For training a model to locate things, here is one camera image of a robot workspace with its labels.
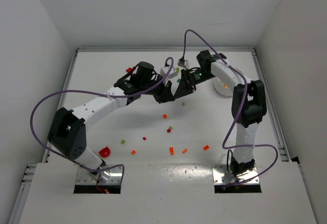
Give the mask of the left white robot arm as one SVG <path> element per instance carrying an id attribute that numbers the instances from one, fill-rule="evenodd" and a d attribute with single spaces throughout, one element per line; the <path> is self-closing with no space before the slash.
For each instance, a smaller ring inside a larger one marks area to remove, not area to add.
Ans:
<path id="1" fill-rule="evenodd" d="M 105 116 L 142 95 L 153 96 L 158 103 L 174 101 L 169 80 L 175 76 L 173 64 L 166 63 L 157 73 L 152 64 L 139 62 L 105 93 L 96 93 L 93 100 L 73 109 L 58 109 L 51 124 L 48 142 L 69 161 L 92 175 L 99 174 L 105 170 L 106 164 L 87 146 L 87 131 Z"/>

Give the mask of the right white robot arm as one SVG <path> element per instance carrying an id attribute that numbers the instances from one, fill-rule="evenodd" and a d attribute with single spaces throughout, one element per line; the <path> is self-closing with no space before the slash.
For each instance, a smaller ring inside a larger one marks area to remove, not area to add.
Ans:
<path id="1" fill-rule="evenodd" d="M 181 71 L 181 81 L 174 94 L 175 98 L 189 95 L 197 84 L 218 78 L 232 92 L 232 126 L 237 128 L 236 144 L 230 150 L 228 171 L 237 176 L 254 168 L 253 145 L 255 135 L 263 116 L 267 113 L 264 84 L 251 80 L 241 71 L 229 65 L 222 54 L 212 55 L 208 50 L 196 57 L 199 67 Z"/>

